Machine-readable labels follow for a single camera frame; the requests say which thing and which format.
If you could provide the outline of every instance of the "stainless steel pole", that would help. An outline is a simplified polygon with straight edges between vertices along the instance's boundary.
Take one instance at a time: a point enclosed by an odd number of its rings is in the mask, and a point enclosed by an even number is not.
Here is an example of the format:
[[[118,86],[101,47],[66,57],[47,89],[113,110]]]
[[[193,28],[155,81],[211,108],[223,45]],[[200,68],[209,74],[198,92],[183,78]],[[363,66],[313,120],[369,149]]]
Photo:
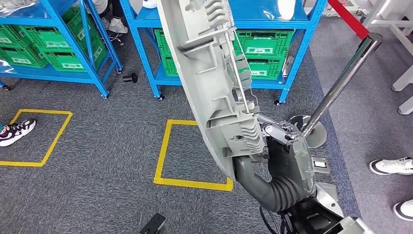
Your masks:
[[[363,65],[366,59],[379,47],[382,39],[382,35],[378,33],[370,33],[360,43],[356,53],[353,55],[350,62],[341,72],[341,75],[338,77],[336,83],[333,85],[330,91],[328,91],[323,101],[320,103],[315,112],[311,115],[311,118],[308,120],[306,126],[302,131],[304,137],[310,135],[311,130],[313,130],[315,125],[319,122],[320,118],[340,95],[348,82],[353,78],[354,74],[356,74],[356,72]]]

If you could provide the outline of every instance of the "white shoe sole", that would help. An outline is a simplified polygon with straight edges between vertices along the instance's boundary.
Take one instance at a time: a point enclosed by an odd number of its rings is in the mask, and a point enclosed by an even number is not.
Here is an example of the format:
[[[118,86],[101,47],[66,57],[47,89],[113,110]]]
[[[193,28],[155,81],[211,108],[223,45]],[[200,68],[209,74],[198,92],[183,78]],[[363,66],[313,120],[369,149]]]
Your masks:
[[[13,144],[14,142],[18,141],[19,139],[21,139],[22,137],[24,137],[25,135],[29,134],[29,132],[31,132],[36,126],[36,120],[34,122],[34,124],[32,124],[32,126],[29,127],[29,129],[27,130],[27,132],[19,135],[19,136],[15,136],[13,139],[10,139],[8,141],[2,141],[0,142],[0,147],[6,147],[9,146],[11,144]]]
[[[397,203],[397,204],[395,204],[394,206],[393,206],[393,212],[396,214],[396,216],[398,217],[398,218],[401,218],[401,219],[403,219],[403,220],[406,220],[406,221],[413,221],[413,219],[408,219],[408,218],[405,218],[405,217],[403,217],[403,216],[401,216],[400,214],[399,214],[399,212],[397,212],[397,209],[396,209],[396,206],[398,205],[398,204],[400,204],[401,202],[399,202],[399,203]]]
[[[369,163],[369,169],[370,169],[370,171],[373,172],[374,174],[381,175],[381,176],[388,176],[388,175],[391,175],[391,174],[400,174],[400,175],[404,175],[404,176],[413,175],[413,173],[386,173],[386,174],[380,173],[380,172],[376,171],[375,169],[373,169],[373,163],[374,163],[374,162],[376,162],[376,161],[371,161],[371,162]]]
[[[108,28],[109,31],[114,32],[114,33],[121,33],[121,34],[127,34],[129,30],[126,28],[125,31],[119,31],[119,30],[114,30],[113,28]]]

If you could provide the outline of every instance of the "blue metal shelf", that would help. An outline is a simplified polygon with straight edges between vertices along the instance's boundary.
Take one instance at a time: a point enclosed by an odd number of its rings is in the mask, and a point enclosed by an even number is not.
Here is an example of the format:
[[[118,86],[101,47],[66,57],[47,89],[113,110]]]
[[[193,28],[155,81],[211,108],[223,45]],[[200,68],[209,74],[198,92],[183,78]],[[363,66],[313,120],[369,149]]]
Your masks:
[[[142,61],[142,65],[148,77],[153,96],[160,96],[157,85],[181,85],[178,77],[167,77],[162,63],[160,62],[158,72],[152,73],[141,35],[137,28],[161,28],[157,9],[142,8],[138,15],[133,11],[129,0],[120,0],[125,17],[130,26],[136,48]],[[319,22],[327,0],[317,0],[312,12],[305,14],[301,0],[231,0],[232,15],[235,26],[240,29],[297,29],[293,38],[302,33],[300,46],[291,66],[288,77],[277,80],[254,79],[252,88],[279,89],[281,94],[279,102],[285,102],[301,61],[307,51],[308,44],[313,36],[314,30]]]
[[[164,65],[162,62],[159,63],[158,71],[154,77],[154,82],[156,85],[182,85],[179,77],[167,76],[165,73]],[[251,87],[254,89],[283,89],[284,79],[280,76],[276,80],[267,79],[253,79]]]
[[[123,66],[113,48],[113,45],[106,33],[105,28],[102,25],[100,17],[96,12],[96,9],[92,3],[92,0],[80,0],[80,11],[83,22],[83,28],[87,27],[86,10],[85,6],[91,10],[92,19],[94,20],[100,36],[103,38],[108,54],[103,59],[97,69],[94,67],[93,54],[91,53],[91,43],[89,31],[85,30],[85,37],[88,47],[88,55],[92,61],[90,61],[80,49],[76,43],[75,38],[69,31],[68,27],[60,17],[67,9],[69,9],[73,3],[77,0],[40,0],[35,5],[27,8],[22,8],[7,17],[0,17],[0,24],[20,24],[20,25],[38,25],[38,26],[53,26],[57,27],[59,32],[65,37],[68,44],[73,49],[76,56],[79,58],[81,64],[85,68],[85,72],[61,72],[56,71],[51,65],[47,65],[45,68],[29,68],[23,66],[9,66],[7,62],[1,61],[3,66],[0,66],[0,76],[3,77],[15,77],[15,78],[30,78],[30,79],[43,79],[43,80],[55,80],[55,81],[67,81],[77,83],[90,83],[94,84],[101,92],[104,98],[107,97],[109,91],[106,90],[104,82],[108,78],[109,74],[115,66],[118,71],[121,71]],[[98,73],[103,69],[104,65],[108,62],[109,58],[111,63],[103,76],[100,78]]]
[[[289,4],[293,7],[281,4],[274,4],[274,0],[237,0],[230,1],[235,25],[238,28],[277,28],[277,29],[296,29],[307,28],[309,20],[301,5],[301,0],[294,0]],[[139,15],[134,12],[130,26],[145,28],[161,28],[158,11],[156,9],[142,8]]]
[[[102,60],[100,66],[97,69],[99,73],[103,66],[106,64],[110,54]],[[94,79],[90,77],[87,72],[62,72],[56,71],[54,67],[48,64],[44,68],[32,68],[24,66],[10,66],[7,62],[0,59],[0,77],[15,77],[15,78],[29,78],[29,79],[43,79],[43,80],[55,80],[55,81],[69,81],[78,83],[94,83]],[[112,61],[108,70],[112,70],[115,66],[115,62]],[[106,74],[102,77],[101,81],[105,82],[107,79]]]
[[[66,12],[77,0],[52,0],[51,6],[59,15]],[[56,23],[47,13],[45,7],[36,2],[31,7],[26,7],[13,12],[6,17],[0,17],[1,24],[42,25],[55,26]]]

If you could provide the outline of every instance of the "shoe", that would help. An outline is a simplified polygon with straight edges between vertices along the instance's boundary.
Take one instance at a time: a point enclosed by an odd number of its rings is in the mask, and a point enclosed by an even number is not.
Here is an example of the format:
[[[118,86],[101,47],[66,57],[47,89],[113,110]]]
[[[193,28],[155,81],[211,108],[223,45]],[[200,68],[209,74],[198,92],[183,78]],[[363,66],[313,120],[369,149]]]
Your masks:
[[[370,162],[370,171],[377,175],[402,174],[413,175],[413,160],[405,157],[397,160],[375,160]]]
[[[100,20],[102,21],[102,24],[105,27],[105,29],[109,29],[109,25],[111,24],[109,23],[109,20],[107,20],[105,17],[100,18]]]
[[[114,33],[128,33],[128,28],[125,27],[120,19],[113,18],[111,24],[109,25],[109,30]]]
[[[8,135],[7,136],[0,136],[0,146],[9,146],[22,138],[23,136],[27,135],[31,132],[34,127],[36,126],[36,120],[28,119],[21,123],[13,123],[6,126]]]
[[[397,217],[406,221],[413,221],[413,200],[395,204],[393,211]]]

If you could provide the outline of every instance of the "green storage bin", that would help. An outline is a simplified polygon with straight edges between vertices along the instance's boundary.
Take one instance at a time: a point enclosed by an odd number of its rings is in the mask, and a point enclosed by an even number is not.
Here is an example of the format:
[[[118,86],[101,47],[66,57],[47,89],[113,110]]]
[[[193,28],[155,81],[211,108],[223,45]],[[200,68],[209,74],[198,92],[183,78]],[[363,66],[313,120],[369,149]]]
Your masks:
[[[73,34],[75,40],[79,43],[82,50],[86,49],[86,38],[83,29],[80,10],[77,7],[71,7],[62,15],[69,30]],[[27,35],[27,37],[41,51],[56,51],[56,52],[73,52],[65,37],[55,27],[42,26],[18,26],[19,29]],[[88,27],[90,38],[98,35],[97,30],[90,17],[88,16]]]
[[[178,72],[176,71],[175,63],[173,62],[168,43],[165,40],[164,31],[162,29],[155,29],[154,31],[161,60],[164,64],[165,74],[170,77],[178,76]]]
[[[283,59],[278,59],[278,58],[275,58],[275,59],[252,58],[252,59],[247,59],[247,60],[248,60],[249,67],[251,68],[252,79],[277,80],[279,78],[279,75],[282,69],[282,64],[284,62]]]
[[[294,30],[237,30],[238,39],[247,58],[284,59]],[[234,40],[236,55],[241,48]]]
[[[155,29],[154,31],[161,56],[171,56],[168,43],[165,39],[164,31],[162,29]]]
[[[34,45],[27,48],[0,48],[0,57],[11,66],[44,68],[48,64],[47,59]]]
[[[170,77],[178,76],[178,72],[176,71],[175,63],[171,56],[161,57],[162,63],[164,64],[165,74]]]
[[[92,40],[92,49],[94,53],[94,65],[95,68],[98,68],[107,55],[106,48],[99,37],[95,37]],[[83,67],[80,60],[77,58],[74,52],[55,52],[55,51],[46,51],[43,52],[46,59],[57,71],[70,71],[70,72],[84,72],[85,68]]]
[[[0,24],[0,47],[26,48],[30,44],[32,42],[24,33],[16,31],[11,25]]]

